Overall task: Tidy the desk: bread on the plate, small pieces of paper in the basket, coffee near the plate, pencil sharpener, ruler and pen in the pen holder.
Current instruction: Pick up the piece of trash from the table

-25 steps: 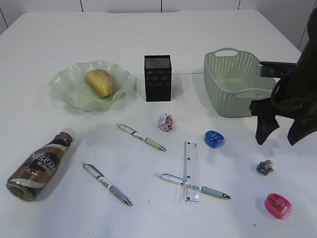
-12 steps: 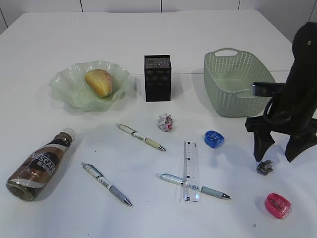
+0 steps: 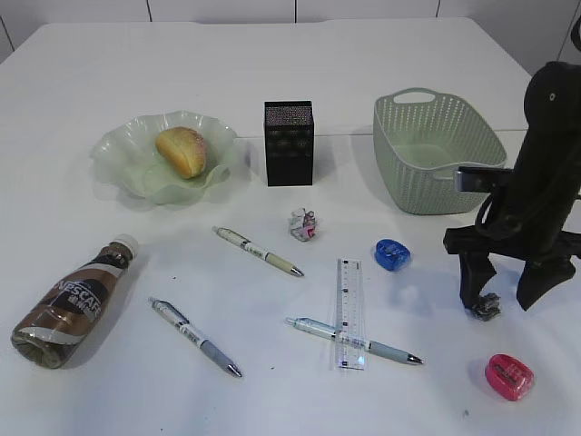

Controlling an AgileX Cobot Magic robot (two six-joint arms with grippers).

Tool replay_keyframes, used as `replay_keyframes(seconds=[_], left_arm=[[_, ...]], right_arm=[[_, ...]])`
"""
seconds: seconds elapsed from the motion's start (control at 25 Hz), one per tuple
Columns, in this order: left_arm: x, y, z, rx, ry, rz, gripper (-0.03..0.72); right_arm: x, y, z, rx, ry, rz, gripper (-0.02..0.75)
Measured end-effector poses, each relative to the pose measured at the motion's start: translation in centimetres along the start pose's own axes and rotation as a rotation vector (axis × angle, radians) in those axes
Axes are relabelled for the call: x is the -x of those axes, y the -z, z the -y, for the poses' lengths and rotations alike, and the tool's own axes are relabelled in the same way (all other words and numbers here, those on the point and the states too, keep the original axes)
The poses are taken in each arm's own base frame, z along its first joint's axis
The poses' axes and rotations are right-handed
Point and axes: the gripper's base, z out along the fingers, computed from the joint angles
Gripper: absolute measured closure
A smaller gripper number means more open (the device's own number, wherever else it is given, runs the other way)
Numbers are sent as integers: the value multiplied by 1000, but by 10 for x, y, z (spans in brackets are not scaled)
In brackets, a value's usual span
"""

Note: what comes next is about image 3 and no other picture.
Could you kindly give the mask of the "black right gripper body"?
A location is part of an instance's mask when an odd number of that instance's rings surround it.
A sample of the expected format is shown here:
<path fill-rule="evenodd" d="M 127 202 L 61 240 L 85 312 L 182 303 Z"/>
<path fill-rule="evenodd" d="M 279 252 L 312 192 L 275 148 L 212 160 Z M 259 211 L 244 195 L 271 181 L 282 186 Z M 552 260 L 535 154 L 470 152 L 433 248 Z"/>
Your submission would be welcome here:
<path fill-rule="evenodd" d="M 448 253 L 486 258 L 491 253 L 541 263 L 578 257 L 580 235 L 563 229 L 580 182 L 542 183 L 510 199 L 508 181 L 460 181 L 462 192 L 487 193 L 474 224 L 450 228 L 444 236 Z"/>

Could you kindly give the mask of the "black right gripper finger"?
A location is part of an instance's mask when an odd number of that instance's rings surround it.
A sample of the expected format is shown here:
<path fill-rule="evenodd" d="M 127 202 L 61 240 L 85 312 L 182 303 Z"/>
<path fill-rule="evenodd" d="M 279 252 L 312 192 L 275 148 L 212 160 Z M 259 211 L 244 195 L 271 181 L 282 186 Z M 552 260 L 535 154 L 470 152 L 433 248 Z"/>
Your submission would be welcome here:
<path fill-rule="evenodd" d="M 460 299 L 466 309 L 476 302 L 487 282 L 496 274 L 487 253 L 459 254 Z"/>
<path fill-rule="evenodd" d="M 517 285 L 517 302 L 527 311 L 554 287 L 572 279 L 575 273 L 570 255 L 526 259 Z"/>

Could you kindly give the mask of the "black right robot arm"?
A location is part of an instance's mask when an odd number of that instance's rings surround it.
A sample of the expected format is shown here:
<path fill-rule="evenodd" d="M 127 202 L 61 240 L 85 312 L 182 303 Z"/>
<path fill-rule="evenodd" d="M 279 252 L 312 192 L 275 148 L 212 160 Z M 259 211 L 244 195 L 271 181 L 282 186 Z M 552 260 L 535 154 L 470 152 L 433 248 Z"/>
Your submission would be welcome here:
<path fill-rule="evenodd" d="M 580 198 L 580 68 L 549 62 L 527 86 L 528 130 L 511 169 L 460 166 L 461 192 L 485 193 L 473 225 L 448 228 L 443 244 L 460 264 L 460 300 L 482 321 L 500 313 L 499 298 L 482 291 L 498 254 L 524 262 L 517 301 L 528 310 L 574 277 L 580 236 L 564 224 Z"/>

